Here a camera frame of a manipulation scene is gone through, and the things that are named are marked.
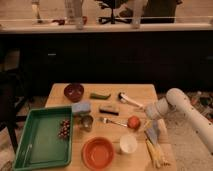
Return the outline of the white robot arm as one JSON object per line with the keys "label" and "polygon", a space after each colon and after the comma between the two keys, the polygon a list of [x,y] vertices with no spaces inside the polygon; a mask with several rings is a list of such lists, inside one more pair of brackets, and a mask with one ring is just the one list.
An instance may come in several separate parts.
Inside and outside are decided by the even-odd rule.
{"label": "white robot arm", "polygon": [[148,104],[145,114],[151,120],[164,118],[172,109],[182,112],[198,137],[213,155],[213,123],[195,109],[188,96],[178,88],[171,88],[160,100]]}

